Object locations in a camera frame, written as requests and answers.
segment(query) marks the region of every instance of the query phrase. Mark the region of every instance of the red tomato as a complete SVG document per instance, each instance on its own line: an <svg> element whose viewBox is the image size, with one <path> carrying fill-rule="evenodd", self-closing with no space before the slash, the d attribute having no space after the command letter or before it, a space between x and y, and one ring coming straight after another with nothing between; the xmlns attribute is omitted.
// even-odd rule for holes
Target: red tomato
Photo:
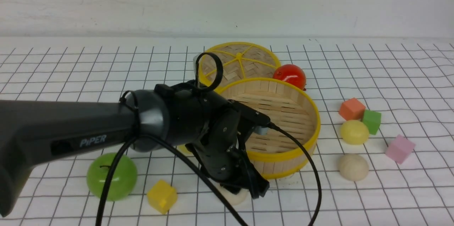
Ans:
<svg viewBox="0 0 454 226"><path fill-rule="evenodd" d="M283 82L292 84L301 90L305 90L306 75L303 70L295 65L283 65L276 69L273 79L279 79Z"/></svg>

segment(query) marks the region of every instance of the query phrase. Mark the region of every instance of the robotic arm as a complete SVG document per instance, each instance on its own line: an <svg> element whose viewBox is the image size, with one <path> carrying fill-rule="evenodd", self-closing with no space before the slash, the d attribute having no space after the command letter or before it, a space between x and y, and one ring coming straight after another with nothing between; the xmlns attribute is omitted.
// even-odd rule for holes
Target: robotic arm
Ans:
<svg viewBox="0 0 454 226"><path fill-rule="evenodd" d="M236 194L248 189L263 197L269 182L249 161L245 142L264 134L270 118L214 91L197 92L196 82L136 90L124 103L0 101L0 214L11 213L33 168L61 158L118 145L137 135L172 146L185 144L201 171ZM137 106L136 114L130 108ZM148 138L132 148L161 149Z"/></svg>

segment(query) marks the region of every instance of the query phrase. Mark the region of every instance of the pink cube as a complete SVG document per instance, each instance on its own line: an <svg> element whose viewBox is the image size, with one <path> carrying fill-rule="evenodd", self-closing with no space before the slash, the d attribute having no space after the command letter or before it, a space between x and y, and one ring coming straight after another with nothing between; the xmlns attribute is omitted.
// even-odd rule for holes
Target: pink cube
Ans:
<svg viewBox="0 0 454 226"><path fill-rule="evenodd" d="M415 146L413 142L399 134L391 142L385 154L393 161L402 164L410 156Z"/></svg>

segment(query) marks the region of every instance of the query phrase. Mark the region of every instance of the green apple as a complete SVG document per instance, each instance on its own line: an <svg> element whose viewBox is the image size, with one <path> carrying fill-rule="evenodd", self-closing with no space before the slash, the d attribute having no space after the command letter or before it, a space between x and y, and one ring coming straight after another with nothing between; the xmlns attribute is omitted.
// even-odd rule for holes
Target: green apple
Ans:
<svg viewBox="0 0 454 226"><path fill-rule="evenodd" d="M87 172L88 189L96 196L101 197L104 182L107 177L115 153L106 153L91 163ZM137 168L134 162L123 155L113 174L107 200L117 201L127 197L134 189L137 181Z"/></svg>

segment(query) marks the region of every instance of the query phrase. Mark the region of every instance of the green cube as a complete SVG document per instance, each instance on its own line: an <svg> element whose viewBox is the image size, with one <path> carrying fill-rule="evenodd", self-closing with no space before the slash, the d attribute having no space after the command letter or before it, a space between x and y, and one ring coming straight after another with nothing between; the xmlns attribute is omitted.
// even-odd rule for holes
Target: green cube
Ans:
<svg viewBox="0 0 454 226"><path fill-rule="evenodd" d="M381 124L381 112L365 110L363 115L363 123L369 129L370 134L377 134Z"/></svg>

